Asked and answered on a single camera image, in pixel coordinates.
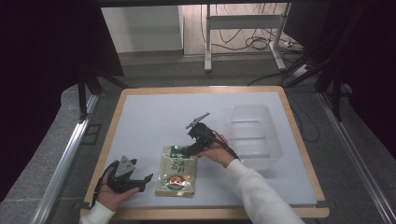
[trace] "gray carpet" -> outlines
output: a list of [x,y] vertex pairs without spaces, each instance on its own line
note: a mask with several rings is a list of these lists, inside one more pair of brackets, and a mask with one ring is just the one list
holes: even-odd
[[[277,72],[275,62],[268,55],[217,57],[212,73],[204,72],[201,58],[147,58],[122,60],[125,77],[119,80],[137,88],[173,86],[245,86],[250,81]],[[263,79],[256,85],[276,85],[280,76]],[[305,219],[306,223],[383,223],[375,204],[350,161],[334,127],[329,121],[313,84],[312,77],[292,89],[286,89],[290,105],[304,137],[327,203],[329,217]],[[100,79],[104,94],[100,96],[92,114],[90,129],[86,132],[63,188],[53,206],[47,223],[78,223],[79,209],[105,140],[121,89]],[[43,194],[63,149],[78,122],[76,87],[63,95],[59,117],[49,130],[34,159],[0,204],[0,223],[27,223]],[[341,102],[343,123],[361,155],[393,207],[396,206],[396,163],[382,144],[362,123],[347,98]],[[141,223],[192,223],[191,221]],[[113,221],[112,223],[131,223]],[[247,223],[246,221],[199,221],[199,223]]]

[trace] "snack bag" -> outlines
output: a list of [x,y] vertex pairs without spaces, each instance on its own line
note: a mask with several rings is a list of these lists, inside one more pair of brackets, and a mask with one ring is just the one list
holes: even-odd
[[191,197],[194,194],[194,179],[197,158],[181,154],[181,146],[163,148],[161,170],[155,193],[159,196]]

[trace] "metal rail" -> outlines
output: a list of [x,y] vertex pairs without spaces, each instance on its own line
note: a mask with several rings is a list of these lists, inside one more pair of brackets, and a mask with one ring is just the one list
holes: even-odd
[[396,223],[396,216],[393,208],[389,204],[387,197],[374,179],[369,168],[366,166],[358,149],[353,144],[353,141],[349,137],[349,134],[347,133],[343,123],[338,121],[337,117],[332,112],[332,103],[330,102],[327,94],[318,93],[318,98],[322,102],[323,107],[325,108],[332,125],[337,131],[349,158],[352,160],[353,165],[361,177],[364,187],[366,187],[373,202],[375,203],[376,208],[378,209],[379,214],[384,219],[384,223]]
[[71,163],[76,155],[79,143],[82,139],[83,134],[87,128],[88,122],[91,118],[91,114],[93,108],[96,105],[98,100],[98,96],[92,95],[87,103],[87,112],[88,116],[85,120],[81,123],[78,123],[73,134],[69,140],[69,143],[64,150],[64,154],[61,157],[61,160],[56,167],[56,170],[50,180],[46,191],[38,205],[37,209],[35,210],[35,214],[32,218],[30,223],[38,224],[38,223],[45,223],[47,218],[50,214],[50,210],[58,196],[58,193],[64,183],[64,179],[66,178],[67,172],[70,168]]

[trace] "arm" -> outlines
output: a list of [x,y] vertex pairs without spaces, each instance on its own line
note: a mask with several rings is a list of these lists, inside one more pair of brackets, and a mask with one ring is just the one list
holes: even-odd
[[122,194],[115,193],[106,185],[110,172],[111,170],[106,173],[103,179],[95,206],[87,216],[79,219],[79,224],[107,224],[114,214],[116,214],[117,209],[120,207],[120,203],[139,191],[139,188],[134,188]]
[[239,160],[218,145],[198,153],[226,168],[227,179],[235,186],[250,220],[255,224],[294,224],[303,221],[283,201],[265,178],[253,169],[248,169]]

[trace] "metal frame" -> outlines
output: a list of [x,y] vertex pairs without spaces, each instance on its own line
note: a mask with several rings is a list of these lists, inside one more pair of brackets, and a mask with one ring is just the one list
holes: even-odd
[[88,116],[80,123],[77,124],[73,134],[64,150],[64,154],[61,157],[61,160],[56,167],[56,170],[47,186],[46,191],[35,210],[35,214],[30,223],[45,223],[50,210],[58,196],[58,193],[64,183],[64,179],[66,178],[67,172],[70,168],[71,163],[76,155],[79,143],[82,139],[85,130],[87,129],[88,122],[90,121],[92,111],[96,105],[98,100],[98,96],[92,95],[87,103],[87,112]]
[[290,3],[286,4],[281,15],[234,15],[234,16],[211,16],[210,5],[206,6],[206,43],[205,43],[205,71],[212,71],[212,52],[210,43],[211,30],[230,29],[276,29],[276,37],[269,46],[274,55],[276,65],[280,71],[286,70],[286,66],[277,50],[279,39],[285,26]]
[[353,144],[350,139],[347,130],[345,129],[342,122],[332,112],[332,103],[330,102],[328,95],[326,93],[318,93],[318,98],[322,102],[323,107],[328,115],[334,129],[338,133],[346,152],[351,159],[353,165],[355,166],[359,176],[361,177],[361,182],[364,187],[366,187],[372,200],[378,209],[379,214],[384,219],[384,223],[392,224],[396,223],[396,216],[394,209],[391,207],[387,197],[385,196],[382,189],[379,187],[378,183],[371,174],[369,168],[366,166],[361,154],[358,149]]

